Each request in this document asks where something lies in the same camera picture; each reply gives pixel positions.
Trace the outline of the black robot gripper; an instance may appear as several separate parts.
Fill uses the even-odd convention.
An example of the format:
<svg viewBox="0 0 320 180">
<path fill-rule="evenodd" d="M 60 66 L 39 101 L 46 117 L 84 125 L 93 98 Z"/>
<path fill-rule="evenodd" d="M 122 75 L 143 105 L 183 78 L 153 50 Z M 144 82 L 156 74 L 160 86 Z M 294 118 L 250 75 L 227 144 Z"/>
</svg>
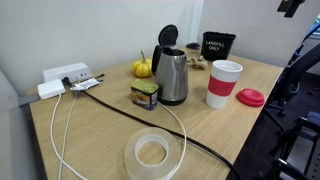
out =
<svg viewBox="0 0 320 180">
<path fill-rule="evenodd" d="M 298 7 L 304 2 L 305 0 L 281 0 L 277 11 L 283 12 L 286 18 L 292 18 Z"/>
</svg>

